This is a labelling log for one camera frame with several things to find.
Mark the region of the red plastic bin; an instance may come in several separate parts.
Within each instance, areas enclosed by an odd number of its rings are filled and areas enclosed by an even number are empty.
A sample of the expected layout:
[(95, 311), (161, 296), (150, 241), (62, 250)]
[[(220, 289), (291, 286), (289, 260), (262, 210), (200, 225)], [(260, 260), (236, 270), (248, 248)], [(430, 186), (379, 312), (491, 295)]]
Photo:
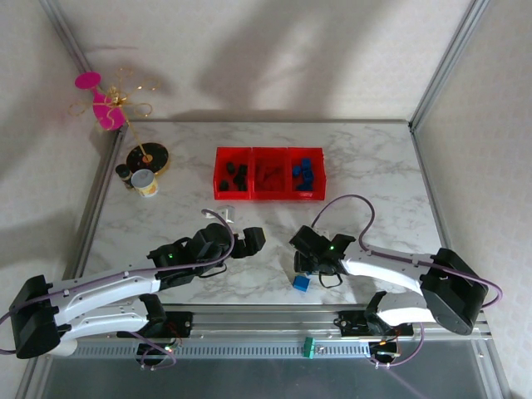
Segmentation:
[[(285, 180), (285, 191), (274, 192), (268, 191), (263, 193), (257, 193), (255, 191), (255, 172), (257, 169), (263, 169), (265, 165), (273, 165), (276, 160), (284, 159), (286, 162), (286, 170), (283, 174)], [(254, 147), (252, 149), (252, 160), (250, 163), (250, 190), (255, 200), (283, 200), (288, 193), (288, 149), (285, 147)]]
[[(252, 160), (252, 150), (250, 147), (218, 147), (214, 162), (213, 174), (213, 191), (216, 200), (250, 200), (250, 163)], [(226, 163), (232, 162), (235, 167), (235, 173), (230, 175), (226, 170)], [(238, 168), (240, 165), (248, 166), (247, 176), (247, 190), (245, 192), (238, 192), (234, 190), (235, 184), (233, 178), (238, 175)], [(227, 180), (230, 184), (228, 191), (220, 191), (219, 183), (222, 180)]]
[[(296, 191), (296, 185), (292, 177), (292, 168), (299, 165), (301, 168), (302, 158), (310, 158), (314, 173), (313, 191)], [(321, 147), (289, 147), (288, 148), (288, 177), (289, 194), (291, 200), (324, 200), (327, 187), (327, 174), (325, 170), (324, 154)]]

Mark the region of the cream cup grey lid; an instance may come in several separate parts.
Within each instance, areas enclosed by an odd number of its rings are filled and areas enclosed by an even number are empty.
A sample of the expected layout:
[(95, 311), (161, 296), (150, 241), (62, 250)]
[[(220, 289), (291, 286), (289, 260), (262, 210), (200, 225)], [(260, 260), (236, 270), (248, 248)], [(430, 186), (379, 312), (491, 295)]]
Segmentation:
[(153, 197), (159, 191), (155, 174), (148, 169), (137, 170), (131, 176), (131, 184), (136, 192), (143, 198)]

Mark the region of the small dark bottle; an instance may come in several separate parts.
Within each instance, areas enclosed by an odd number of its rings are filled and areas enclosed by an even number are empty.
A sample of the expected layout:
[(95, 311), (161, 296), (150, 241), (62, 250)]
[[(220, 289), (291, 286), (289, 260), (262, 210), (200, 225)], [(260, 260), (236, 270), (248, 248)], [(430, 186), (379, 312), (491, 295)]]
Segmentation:
[(117, 165), (115, 168), (115, 172), (128, 190), (134, 189), (131, 183), (132, 173), (126, 164)]

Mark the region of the small black circuit board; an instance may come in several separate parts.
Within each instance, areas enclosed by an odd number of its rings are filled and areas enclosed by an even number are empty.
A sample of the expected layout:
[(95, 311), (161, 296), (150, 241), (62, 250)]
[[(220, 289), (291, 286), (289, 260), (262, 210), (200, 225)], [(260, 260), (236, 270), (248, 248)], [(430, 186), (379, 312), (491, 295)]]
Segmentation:
[(155, 348), (147, 343), (141, 343), (136, 350), (136, 357), (168, 357), (169, 352), (164, 347)]
[(379, 362), (390, 362), (401, 356), (401, 349), (397, 340), (371, 342), (369, 349), (371, 356)]

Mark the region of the grey translucent panel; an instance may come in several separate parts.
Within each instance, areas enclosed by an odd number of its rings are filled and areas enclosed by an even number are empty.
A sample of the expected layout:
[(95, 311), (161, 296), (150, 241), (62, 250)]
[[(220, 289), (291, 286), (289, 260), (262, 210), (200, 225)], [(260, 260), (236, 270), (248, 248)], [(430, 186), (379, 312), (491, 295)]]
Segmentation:
[(363, 359), (181, 360), (143, 371), (119, 360), (53, 360), (17, 399), (513, 399), (466, 361), (421, 358), (375, 368)]

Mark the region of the pink plastic wine glass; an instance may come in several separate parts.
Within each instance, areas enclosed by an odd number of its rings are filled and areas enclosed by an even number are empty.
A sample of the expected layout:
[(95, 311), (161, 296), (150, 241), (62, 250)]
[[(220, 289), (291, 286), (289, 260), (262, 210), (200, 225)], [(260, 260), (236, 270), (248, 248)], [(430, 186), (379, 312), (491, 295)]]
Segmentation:
[(75, 80), (76, 88), (92, 94), (91, 107), (100, 127), (105, 131), (113, 131), (126, 123), (121, 108), (121, 94), (114, 86), (103, 91), (99, 87), (100, 83), (101, 75), (94, 71), (82, 73)]

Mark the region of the aluminium front rail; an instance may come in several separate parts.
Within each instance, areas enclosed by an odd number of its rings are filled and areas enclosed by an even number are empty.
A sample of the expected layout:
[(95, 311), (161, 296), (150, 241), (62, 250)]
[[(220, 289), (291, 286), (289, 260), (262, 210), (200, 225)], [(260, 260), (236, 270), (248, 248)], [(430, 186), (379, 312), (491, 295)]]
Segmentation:
[[(202, 334), (236, 338), (238, 335), (304, 335), (343, 337), (333, 324), (341, 311), (360, 310), (357, 305), (165, 305), (152, 310), (142, 302), (108, 305), (85, 311), (68, 321), (57, 315), (60, 337), (80, 339), (103, 334), (130, 337), (147, 323), (147, 316), (192, 312), (190, 338)], [(392, 327), (411, 322), (386, 322)]]

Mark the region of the aluminium side rail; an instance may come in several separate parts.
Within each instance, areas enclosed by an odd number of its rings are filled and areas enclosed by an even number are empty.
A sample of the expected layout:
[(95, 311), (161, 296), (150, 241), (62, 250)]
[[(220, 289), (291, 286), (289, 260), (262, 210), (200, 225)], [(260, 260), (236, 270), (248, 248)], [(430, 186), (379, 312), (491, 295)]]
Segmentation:
[(417, 142), (415, 135), (411, 133), (412, 144), (416, 152), (421, 173), (426, 186), (426, 192), (429, 197), (431, 211), (436, 222), (436, 229), (439, 234), (442, 247), (431, 259), (435, 262), (432, 266), (437, 268), (441, 275), (448, 276), (452, 283), (450, 290), (461, 300), (468, 300), (469, 306), (481, 308), (483, 297), (487, 294), (487, 286), (475, 280), (476, 276), (472, 275), (472, 270), (466, 265), (462, 258), (454, 251), (449, 249), (449, 241), (444, 230), (441, 212), (437, 208), (435, 191), (430, 182), (429, 172), (421, 154), (421, 147)]
[(106, 133), (99, 164), (88, 193), (86, 206), (83, 210), (81, 222), (76, 232), (71, 255), (62, 274), (62, 280), (80, 278), (86, 269), (88, 255), (91, 251), (103, 204), (115, 174), (115, 163), (125, 139), (128, 126), (120, 127)]

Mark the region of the aluminium frame post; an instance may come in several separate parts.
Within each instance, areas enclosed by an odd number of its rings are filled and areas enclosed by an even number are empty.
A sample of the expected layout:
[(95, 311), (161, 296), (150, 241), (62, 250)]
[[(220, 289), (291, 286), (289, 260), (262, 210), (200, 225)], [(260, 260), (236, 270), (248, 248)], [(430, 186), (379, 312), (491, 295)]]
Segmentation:
[(491, 0), (470, 0), (464, 16), (460, 19), (450, 43), (445, 49), (436, 71), (409, 121), (410, 132), (413, 135), (421, 128), (424, 119), (443, 89), (462, 52), (465, 50), (468, 41), (490, 2)]
[[(67, 24), (66, 18), (62, 14), (58, 0), (38, 0), (38, 2), (42, 6), (42, 9), (47, 15), (49, 21), (52, 23), (52, 27), (58, 34), (63, 46), (67, 50), (67, 53), (74, 61), (74, 65), (79, 72), (78, 76), (82, 73), (93, 71), (80, 46), (78, 45), (77, 40), (74, 38), (74, 35)], [(87, 101), (78, 101), (72, 104), (68, 111), (73, 116), (80, 116), (86, 111), (91, 111), (93, 113), (91, 107), (92, 94), (89, 91), (83, 92), (86, 92), (88, 95), (90, 95), (91, 99)]]

